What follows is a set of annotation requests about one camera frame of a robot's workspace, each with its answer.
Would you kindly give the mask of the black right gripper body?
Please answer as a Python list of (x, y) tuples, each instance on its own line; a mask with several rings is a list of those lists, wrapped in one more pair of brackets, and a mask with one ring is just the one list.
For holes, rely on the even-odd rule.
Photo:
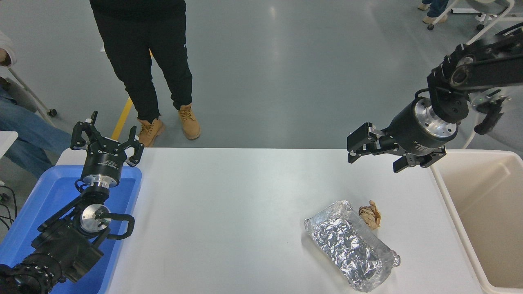
[(446, 136), (437, 135), (441, 125), (429, 112), (428, 100), (415, 100), (385, 128), (398, 143), (398, 156), (421, 156), (427, 167), (446, 156)]

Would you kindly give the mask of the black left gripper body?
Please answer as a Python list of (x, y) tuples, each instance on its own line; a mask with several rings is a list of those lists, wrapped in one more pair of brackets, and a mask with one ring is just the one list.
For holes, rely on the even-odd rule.
[(110, 178), (119, 178), (126, 159), (127, 154), (119, 146), (119, 142), (102, 137), (88, 145), (81, 177), (104, 175)]

